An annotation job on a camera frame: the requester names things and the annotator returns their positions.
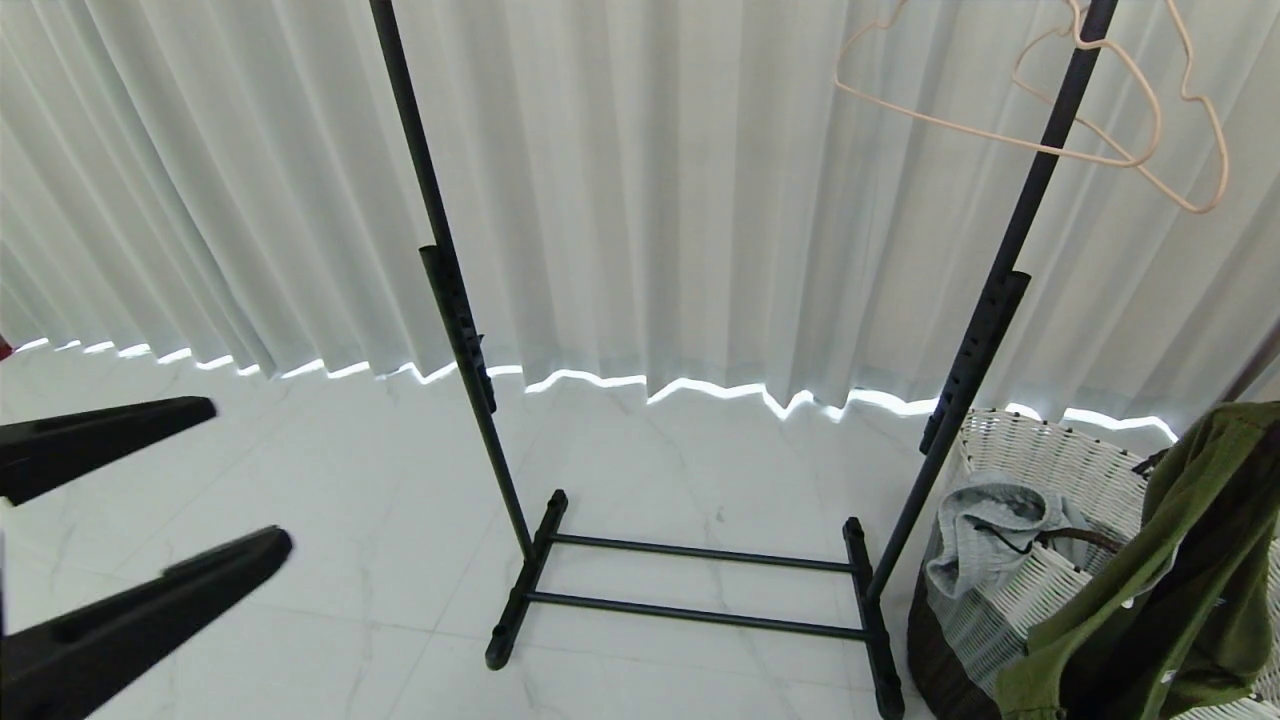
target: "green jacket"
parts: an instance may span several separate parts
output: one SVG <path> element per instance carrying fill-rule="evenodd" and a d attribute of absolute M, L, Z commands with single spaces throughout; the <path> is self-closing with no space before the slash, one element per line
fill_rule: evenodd
<path fill-rule="evenodd" d="M 1271 653 L 1277 511 L 1280 402 L 1201 418 L 1156 466 L 1138 536 L 1000 673 L 1004 716 L 1148 720 L 1245 697 Z M 1169 574 L 1134 598 L 1175 550 Z"/>

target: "clothes rack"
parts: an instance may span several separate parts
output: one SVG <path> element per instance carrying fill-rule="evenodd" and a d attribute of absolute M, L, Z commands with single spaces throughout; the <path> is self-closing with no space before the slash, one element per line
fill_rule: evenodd
<path fill-rule="evenodd" d="M 1094 0 L 1089 5 L 1080 32 L 1082 40 L 1089 42 L 1106 36 L 1107 27 L 1115 14 L 1116 3 L 1117 0 Z M 431 282 L 431 290 L 449 337 L 453 356 L 458 364 L 458 374 L 462 377 L 471 410 L 475 414 L 476 425 L 480 428 L 480 434 L 489 455 L 489 462 L 498 482 L 498 489 L 502 493 L 516 541 L 524 556 L 524 565 L 507 597 L 507 605 L 502 611 L 502 616 L 493 629 L 493 638 L 485 650 L 486 665 L 493 670 L 499 670 L 511 659 L 516 637 L 532 602 L 804 633 L 864 643 L 867 646 L 868 660 L 870 661 L 879 714 L 886 720 L 901 719 L 905 714 L 901 680 L 893 665 L 890 635 L 884 628 L 884 618 L 881 611 L 884 585 L 902 555 L 902 548 L 911 529 L 919 520 L 929 491 L 933 488 L 942 469 L 943 460 L 960 432 L 964 418 L 978 393 L 978 388 L 982 386 L 987 369 L 991 366 L 991 361 L 1012 322 L 1018 304 L 1030 281 L 1028 274 L 1014 270 L 1014 264 L 1018 260 L 1018 254 L 1027 240 L 1027 233 L 1030 231 L 1032 222 L 1053 176 L 1057 156 L 1047 152 L 1037 152 L 1032 161 L 1000 250 L 992 263 L 977 307 L 969 320 L 969 327 L 956 351 L 955 361 L 940 395 L 938 404 L 925 425 L 924 438 L 920 442 L 920 452 L 924 454 L 924 461 L 920 465 L 920 470 L 899 515 L 897 524 L 874 571 L 867 552 L 865 534 L 858 518 L 849 518 L 842 529 L 847 555 L 846 561 L 780 557 L 562 533 L 559 525 L 564 516 L 564 510 L 568 507 L 568 497 L 564 495 L 564 491 L 557 489 L 552 493 L 547 503 L 547 511 L 536 532 L 530 536 L 529 524 L 520 506 L 515 482 L 502 450 L 502 441 L 498 437 L 498 428 L 493 420 L 493 414 L 498 407 L 493 383 L 485 370 L 484 356 L 480 350 L 483 336 L 475 327 L 471 306 L 467 301 L 462 269 L 458 265 L 453 237 L 444 210 L 444 200 L 440 195 L 440 184 L 431 164 L 426 135 L 417 111 L 417 100 L 413 95 L 408 64 L 404 59 L 404 49 L 396 22 L 396 12 L 392 0 L 370 0 L 370 8 L 378 28 L 383 59 L 387 64 L 387 72 L 396 96 L 396 105 L 399 110 L 401 124 L 403 126 L 413 169 L 417 174 L 419 188 L 422 192 L 422 202 L 431 220 L 435 245 L 422 247 L 420 255 L 428 278 Z M 1057 100 L 1044 127 L 1041 140 L 1043 145 L 1062 147 L 1066 142 L 1097 58 L 1098 50 L 1076 49 L 1071 54 Z M 772 618 L 705 612 L 681 607 L 540 591 L 538 589 L 538 580 L 552 550 L 558 544 L 590 546 L 616 551 L 700 557 L 705 560 L 847 574 L 852 580 L 854 596 L 858 601 L 863 626 L 818 625 Z"/>

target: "clothes hanger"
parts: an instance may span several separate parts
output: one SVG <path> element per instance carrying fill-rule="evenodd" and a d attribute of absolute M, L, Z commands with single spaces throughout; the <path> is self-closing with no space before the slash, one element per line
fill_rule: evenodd
<path fill-rule="evenodd" d="M 1185 209 L 1185 210 L 1188 210 L 1190 213 L 1197 213 L 1197 214 L 1207 213 L 1207 211 L 1212 210 L 1213 208 L 1216 208 L 1217 204 L 1221 201 L 1222 195 L 1226 192 L 1226 183 L 1228 183 L 1228 177 L 1229 177 L 1229 172 L 1230 172 L 1230 156 L 1229 156 L 1228 149 L 1226 149 L 1226 138 L 1222 135 L 1222 127 L 1221 127 L 1221 123 L 1219 122 L 1217 113 L 1213 109 L 1212 101 L 1210 101 L 1207 97 L 1201 96 L 1201 95 L 1194 95 L 1194 96 L 1189 95 L 1188 91 L 1187 91 L 1187 85 L 1188 85 L 1188 82 L 1190 79 L 1190 72 L 1192 72 L 1192 67 L 1194 64 L 1194 51 L 1192 49 L 1190 36 L 1187 32 L 1187 27 L 1183 23 L 1181 14 L 1179 14 L 1178 6 L 1175 5 L 1174 0 L 1166 0 L 1166 6 L 1169 8 L 1170 15 L 1171 15 L 1171 18 L 1174 20 L 1174 26 L 1178 28 L 1178 35 L 1179 35 L 1179 38 L 1183 42 L 1183 50 L 1184 50 L 1184 53 L 1187 55 L 1187 65 L 1185 65 L 1184 72 L 1183 72 L 1183 85 L 1181 85 L 1181 88 L 1180 88 L 1180 95 L 1181 95 L 1181 99 L 1184 101 L 1188 101 L 1188 102 L 1192 102 L 1192 101 L 1199 102 L 1204 108 L 1206 114 L 1208 115 L 1208 119 L 1210 119 L 1210 124 L 1213 128 L 1213 136 L 1215 136 L 1215 141 L 1217 143 L 1219 156 L 1221 159 L 1221 174 L 1219 177 L 1217 191 L 1216 191 L 1213 199 L 1208 204 L 1202 205 L 1202 206 L 1192 205 L 1185 197 L 1179 196 L 1178 193 L 1175 193 L 1172 190 L 1169 188 L 1167 184 L 1165 184 L 1164 182 L 1161 182 L 1149 170 L 1147 170 L 1146 168 L 1142 167 L 1147 160 L 1151 159 L 1152 155 L 1155 155 L 1156 147 L 1160 145 L 1161 133 L 1164 132 L 1164 115 L 1162 115 L 1162 110 L 1161 110 L 1161 106 L 1160 106 L 1160 101 L 1156 97 L 1155 90 L 1152 90 L 1151 83 L 1147 81 L 1146 74 L 1143 74 L 1143 72 L 1138 68 L 1137 63 L 1124 50 L 1124 47 L 1121 47 L 1121 46 L 1111 42 L 1110 40 L 1106 40 L 1106 38 L 1092 41 L 1092 42 L 1085 42 L 1085 41 L 1083 41 L 1080 38 L 1080 31 L 1082 31 L 1084 12 L 1080 8 L 1080 4 L 1079 4 L 1078 0 L 1064 0 L 1064 3 L 1066 3 L 1068 6 L 1071 9 L 1073 22 L 1071 22 L 1070 26 L 1052 28 L 1052 29 L 1044 32 L 1043 35 L 1041 35 L 1039 37 L 1037 37 L 1036 40 L 1033 40 L 1027 47 L 1023 49 L 1021 54 L 1019 54 L 1019 56 L 1018 56 L 1018 63 L 1014 67 L 1014 73 L 1012 73 L 1014 83 L 1018 85 L 1019 87 L 1021 87 L 1023 90 L 1030 92 L 1033 96 L 1036 96 L 1036 97 L 1038 97 L 1038 99 L 1041 99 L 1043 101 L 1047 101 L 1047 102 L 1052 104 L 1052 100 L 1050 100 L 1047 96 L 1044 96 L 1039 91 L 1037 91 L 1037 90 L 1032 88 L 1030 86 L 1028 86 L 1021 79 L 1021 77 L 1018 76 L 1018 69 L 1021 67 L 1021 61 L 1027 56 L 1027 53 L 1032 47 L 1034 47 L 1036 44 L 1041 42 L 1042 40 L 1044 40 L 1046 37 L 1048 37 L 1051 35 L 1059 35 L 1059 36 L 1062 36 L 1062 37 L 1070 36 L 1071 40 L 1074 41 L 1076 49 L 1080 49 L 1080 50 L 1096 50 L 1096 49 L 1100 49 L 1100 47 L 1108 47 L 1108 49 L 1111 49 L 1116 54 L 1116 56 L 1119 56 L 1120 60 L 1125 64 L 1125 68 L 1128 68 L 1128 70 L 1133 76 L 1133 78 L 1138 82 L 1138 86 L 1142 88 L 1143 95 L 1147 97 L 1147 102 L 1148 102 L 1148 105 L 1151 105 L 1151 110 L 1152 110 L 1151 140 L 1148 141 L 1146 151 L 1142 155 L 1137 156 L 1137 158 L 1134 158 L 1133 154 L 1130 154 L 1126 150 L 1124 150 L 1111 136 L 1108 136 L 1107 133 L 1105 133 L 1097 124 L 1094 124 L 1094 123 L 1092 123 L 1092 122 L 1089 122 L 1089 120 L 1087 120 L 1084 118 L 1075 118 L 1075 120 L 1079 122 L 1079 123 L 1082 123 L 1082 124 L 1084 124 L 1091 131 L 1093 131 L 1096 135 L 1098 135 L 1098 137 L 1101 137 L 1108 146 L 1111 146 L 1114 150 L 1116 150 L 1117 152 L 1120 152 L 1120 155 L 1124 158 L 1124 160 L 1117 160 L 1117 159 L 1114 159 L 1114 158 L 1105 158 L 1105 156 L 1101 156 L 1101 155 L 1091 155 L 1091 154 L 1085 154 L 1085 152 L 1076 152 L 1074 150 L 1066 150 L 1066 149 L 1061 149 L 1061 147 L 1051 147 L 1051 146 L 1042 145 L 1042 143 L 1038 143 L 1038 142 L 1030 142 L 1030 141 L 1027 141 L 1027 140 L 1021 140 L 1021 138 L 1016 138 L 1016 137 L 1009 137 L 1009 136 L 1004 136 L 1004 135 L 998 135 L 998 133 L 983 131 L 983 129 L 969 127 L 969 126 L 961 126 L 961 124 L 957 124 L 957 123 L 943 120 L 942 118 L 937 118 L 937 117 L 933 117 L 933 115 L 925 115 L 923 113 L 918 113 L 915 110 L 911 110 L 909 108 L 904 108 L 901 105 L 895 105 L 895 104 L 888 102 L 886 100 L 881 100 L 879 97 L 874 97 L 872 95 L 868 95 L 868 94 L 865 94 L 865 92 L 863 92 L 863 91 L 860 91 L 860 90 L 858 90 L 855 87 L 851 87 L 851 86 L 846 85 L 845 82 L 842 82 L 840 79 L 840 63 L 844 60 L 845 55 L 847 54 L 849 49 L 854 45 L 854 42 L 856 42 L 861 36 L 867 35 L 872 29 L 888 29 L 890 27 L 892 27 L 897 22 L 897 18 L 901 15 L 902 8 L 906 5 L 906 3 L 908 3 L 908 0 L 897 0 L 897 3 L 893 6 L 893 12 L 890 15 L 888 22 L 881 23 L 879 20 L 873 20 L 873 22 L 863 26 L 858 32 L 855 32 L 849 40 L 845 41 L 844 46 L 841 46 L 841 49 L 840 49 L 840 55 L 836 58 L 836 68 L 835 68 L 835 72 L 833 72 L 833 79 L 835 79 L 835 83 L 836 83 L 837 87 L 840 87 L 841 90 L 849 92 L 850 95 L 854 95 L 856 97 L 861 97 L 864 100 L 869 100 L 872 102 L 876 102 L 877 105 L 881 105 L 883 108 L 888 108 L 890 110 L 901 113 L 904 115 L 908 115 L 908 117 L 911 117 L 911 118 L 915 118 L 915 119 L 920 119 L 920 120 L 925 120 L 928 123 L 942 126 L 942 127 L 946 127 L 946 128 L 950 128 L 950 129 L 956 129 L 956 131 L 965 132 L 965 133 L 969 133 L 969 135 L 975 135 L 978 137 L 986 137 L 988 140 L 997 140 L 997 141 L 1006 142 L 1006 143 L 1010 143 L 1010 145 L 1018 145 L 1020 147 L 1028 147 L 1030 150 L 1036 150 L 1036 151 L 1039 151 L 1039 152 L 1048 152 L 1051 155 L 1059 155 L 1059 156 L 1062 156 L 1062 158 L 1074 158 L 1074 159 L 1078 159 L 1078 160 L 1087 160 L 1087 161 L 1091 161 L 1091 163 L 1097 163 L 1097 164 L 1101 164 L 1101 165 L 1108 165 L 1108 167 L 1114 167 L 1114 168 L 1137 168 L 1138 172 L 1140 172 L 1143 174 L 1143 177 L 1146 177 L 1148 181 L 1151 181 L 1151 183 L 1155 184 L 1157 190 L 1160 190 L 1165 196 L 1167 196 L 1174 202 L 1176 202 L 1179 206 L 1181 206 L 1183 209 Z"/>

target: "laundry basket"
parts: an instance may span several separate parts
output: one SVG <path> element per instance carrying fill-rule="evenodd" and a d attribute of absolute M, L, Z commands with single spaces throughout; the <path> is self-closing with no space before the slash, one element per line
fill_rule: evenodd
<path fill-rule="evenodd" d="M 1120 544 L 1142 524 L 1146 478 L 1125 450 L 1071 428 L 1018 413 L 974 410 L 965 418 L 943 468 L 943 483 L 955 487 L 980 470 L 1002 470 L 1020 482 L 1071 498 L 1092 529 Z M 941 547 L 937 524 L 925 560 Z M 982 588 L 959 598 L 942 594 L 922 573 L 908 621 L 908 665 L 934 715 L 943 720 L 998 720 L 996 675 L 1023 656 L 1028 630 L 1057 612 L 1110 561 L 1094 548 L 1083 568 L 1041 543 L 1015 577 L 995 592 Z M 1272 633 L 1280 628 L 1280 543 L 1271 543 L 1270 603 Z M 1280 637 L 1274 647 L 1280 648 Z M 1254 684 L 1254 696 L 1217 707 L 1197 708 L 1179 719 L 1280 720 L 1280 655 Z"/>

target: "white marble tile floor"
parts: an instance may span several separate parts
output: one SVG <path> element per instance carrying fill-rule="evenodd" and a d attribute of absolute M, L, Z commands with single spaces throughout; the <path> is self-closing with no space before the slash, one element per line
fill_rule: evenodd
<path fill-rule="evenodd" d="M 924 418 L 874 406 L 780 421 L 755 397 L 495 386 L 531 527 L 559 487 L 564 532 L 842 561 L 852 514 L 874 559 L 920 461 Z M 294 551 L 96 717 L 878 717 L 863 647 L 826 638 L 534 606 L 507 669 L 485 669 L 520 553 L 457 375 L 268 382 L 49 348 L 0 364 L 6 423 L 182 395 L 219 418 L 0 514 L 9 630 L 262 525 Z M 1138 434 L 1134 450 L 1160 446 Z M 904 678 L 925 525 L 886 593 Z M 567 547 L 541 587 L 858 624 L 849 579 L 818 573 Z"/>

